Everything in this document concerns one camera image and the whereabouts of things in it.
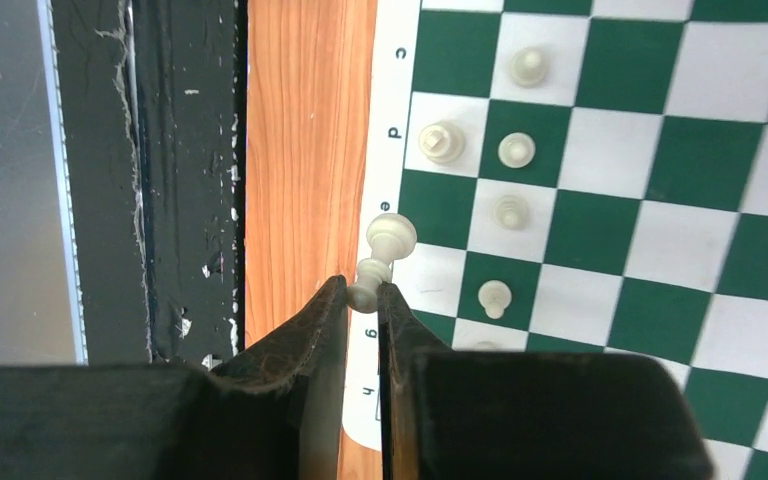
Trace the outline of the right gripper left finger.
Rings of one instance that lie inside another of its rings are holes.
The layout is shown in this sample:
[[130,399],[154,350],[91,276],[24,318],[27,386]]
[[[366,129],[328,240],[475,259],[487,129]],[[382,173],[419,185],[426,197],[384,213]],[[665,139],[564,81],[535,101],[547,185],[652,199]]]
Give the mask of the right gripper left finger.
[[0,479],[333,479],[347,330],[336,275],[211,370],[0,366]]

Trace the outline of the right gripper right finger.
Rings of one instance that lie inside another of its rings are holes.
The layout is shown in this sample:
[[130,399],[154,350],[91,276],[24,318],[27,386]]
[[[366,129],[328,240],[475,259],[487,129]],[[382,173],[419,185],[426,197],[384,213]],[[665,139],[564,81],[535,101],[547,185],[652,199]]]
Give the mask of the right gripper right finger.
[[710,479],[689,406],[636,354],[455,350],[377,291],[387,479]]

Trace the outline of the white pawn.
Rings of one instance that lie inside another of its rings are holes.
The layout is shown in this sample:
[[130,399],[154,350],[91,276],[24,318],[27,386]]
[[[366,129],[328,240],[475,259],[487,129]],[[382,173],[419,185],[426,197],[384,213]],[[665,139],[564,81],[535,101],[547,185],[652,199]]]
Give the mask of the white pawn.
[[489,280],[478,290],[478,301],[487,317],[500,319],[512,303],[512,292],[507,284],[500,280]]
[[497,148],[499,161],[506,167],[519,169],[529,165],[536,155],[536,143],[523,132],[506,135]]
[[496,224],[507,230],[523,230],[529,222],[529,208],[524,197],[506,195],[498,198],[492,209]]
[[530,88],[539,85],[545,79],[549,66],[550,61],[545,50],[530,46],[512,56],[509,75],[516,85]]

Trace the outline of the white chess bishop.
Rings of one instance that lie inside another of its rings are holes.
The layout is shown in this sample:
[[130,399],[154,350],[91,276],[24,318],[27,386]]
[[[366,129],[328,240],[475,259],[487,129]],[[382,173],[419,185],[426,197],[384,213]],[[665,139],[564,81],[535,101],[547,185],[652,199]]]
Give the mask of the white chess bishop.
[[413,253],[418,234],[407,217],[382,213],[370,223],[366,239],[371,253],[358,262],[356,280],[347,289],[347,300],[352,310],[370,314],[377,311],[378,287],[392,281],[392,264]]

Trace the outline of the white chess queen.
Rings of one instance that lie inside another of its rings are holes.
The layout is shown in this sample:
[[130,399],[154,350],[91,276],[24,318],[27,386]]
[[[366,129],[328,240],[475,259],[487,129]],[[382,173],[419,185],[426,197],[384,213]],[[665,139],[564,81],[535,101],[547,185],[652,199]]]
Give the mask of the white chess queen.
[[464,151],[463,131],[454,123],[439,121],[424,127],[418,135],[420,152],[436,164],[453,162]]

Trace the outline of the green white chess mat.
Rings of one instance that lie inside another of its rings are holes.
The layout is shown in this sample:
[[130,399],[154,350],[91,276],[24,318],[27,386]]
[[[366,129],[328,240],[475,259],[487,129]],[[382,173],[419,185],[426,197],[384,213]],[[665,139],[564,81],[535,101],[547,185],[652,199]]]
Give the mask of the green white chess mat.
[[[524,88],[530,46],[550,66]],[[439,121],[465,137],[447,164],[418,146]],[[494,221],[506,195],[525,229]],[[380,2],[361,222],[390,212],[418,233],[394,282],[442,341],[653,357],[716,477],[768,479],[768,1]]]

